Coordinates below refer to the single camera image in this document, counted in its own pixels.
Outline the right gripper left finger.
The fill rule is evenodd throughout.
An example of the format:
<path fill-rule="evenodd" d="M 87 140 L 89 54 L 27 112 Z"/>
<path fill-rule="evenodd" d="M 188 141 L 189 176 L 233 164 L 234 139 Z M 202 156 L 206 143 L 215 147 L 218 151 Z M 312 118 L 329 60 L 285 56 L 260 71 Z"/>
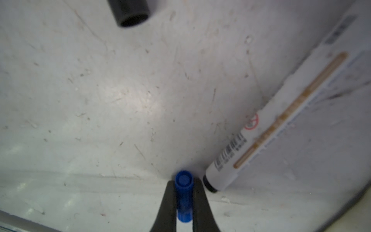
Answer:
<path fill-rule="evenodd" d="M 150 232 L 176 232 L 177 221 L 177 194 L 175 181 L 168 181 Z"/>

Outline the blue pen cap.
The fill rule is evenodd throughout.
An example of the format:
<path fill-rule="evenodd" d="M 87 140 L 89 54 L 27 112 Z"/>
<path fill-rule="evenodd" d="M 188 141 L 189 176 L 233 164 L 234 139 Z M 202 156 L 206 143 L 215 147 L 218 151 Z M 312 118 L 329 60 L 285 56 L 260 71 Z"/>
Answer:
<path fill-rule="evenodd" d="M 175 176 L 177 218 L 182 223 L 189 223 L 193 219 L 193 186 L 194 178 L 191 172 L 182 170 L 177 173 Z"/>

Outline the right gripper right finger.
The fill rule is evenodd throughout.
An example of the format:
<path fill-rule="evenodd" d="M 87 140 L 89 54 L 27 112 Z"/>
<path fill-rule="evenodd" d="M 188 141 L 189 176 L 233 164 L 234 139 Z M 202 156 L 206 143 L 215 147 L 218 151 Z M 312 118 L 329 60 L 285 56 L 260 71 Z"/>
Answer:
<path fill-rule="evenodd" d="M 194 178 L 192 198 L 193 231 L 221 232 L 212 214 L 203 183 L 199 178 Z"/>

